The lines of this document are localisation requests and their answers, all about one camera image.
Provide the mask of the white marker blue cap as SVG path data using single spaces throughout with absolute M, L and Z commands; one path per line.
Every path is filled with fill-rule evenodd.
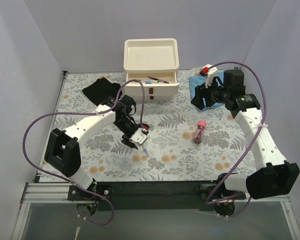
M 143 84 L 152 84 L 153 82 L 152 81 L 141 81 L 141 83 L 143 83 Z

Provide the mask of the pink-capped tube of pencils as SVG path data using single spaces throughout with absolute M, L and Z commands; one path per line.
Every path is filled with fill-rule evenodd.
M 193 136 L 193 142 L 200 144 L 202 142 L 202 137 L 204 135 L 204 130 L 207 126 L 207 123 L 204 120 L 200 120 L 197 124 L 197 130 Z

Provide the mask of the cream three-drawer organizer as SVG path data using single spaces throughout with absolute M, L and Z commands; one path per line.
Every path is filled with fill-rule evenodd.
M 179 91 L 179 52 L 174 38 L 128 39 L 124 43 L 123 69 L 126 81 L 152 81 L 144 84 L 145 100 L 171 101 Z M 154 77 L 169 84 L 149 79 Z

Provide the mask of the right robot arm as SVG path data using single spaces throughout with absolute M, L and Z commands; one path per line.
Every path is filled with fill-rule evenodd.
M 233 194 L 248 193 L 255 200 L 287 195 L 300 174 L 296 163 L 289 163 L 275 144 L 267 125 L 266 110 L 254 94 L 247 94 L 244 73 L 239 69 L 225 70 L 223 79 L 215 67 L 203 67 L 200 75 L 205 82 L 194 89 L 191 103 L 198 109 L 223 104 L 240 126 L 249 142 L 248 152 L 252 152 L 256 171 L 251 175 L 235 173 L 230 170 L 220 176 L 214 193 L 222 199 Z

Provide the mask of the purple clear pen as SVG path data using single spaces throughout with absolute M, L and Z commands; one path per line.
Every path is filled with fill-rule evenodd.
M 164 84 L 169 84 L 170 83 L 169 81 L 159 79 L 159 78 L 155 78 L 155 77 L 151 77 L 151 76 L 148 76 L 148 78 L 151 79 L 151 80 L 157 81 L 158 83 L 164 83 Z

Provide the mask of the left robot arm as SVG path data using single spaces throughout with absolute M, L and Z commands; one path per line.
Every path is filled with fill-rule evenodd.
M 115 104 L 115 98 L 108 97 L 101 102 L 92 116 L 60 130 L 54 129 L 48 139 L 44 160 L 62 173 L 79 188 L 85 200 L 96 196 L 96 181 L 83 169 L 81 147 L 104 127 L 114 124 L 122 133 L 121 142 L 138 149 L 148 139 L 149 125 L 137 124 L 130 113 L 136 107 L 134 99 L 124 95 Z

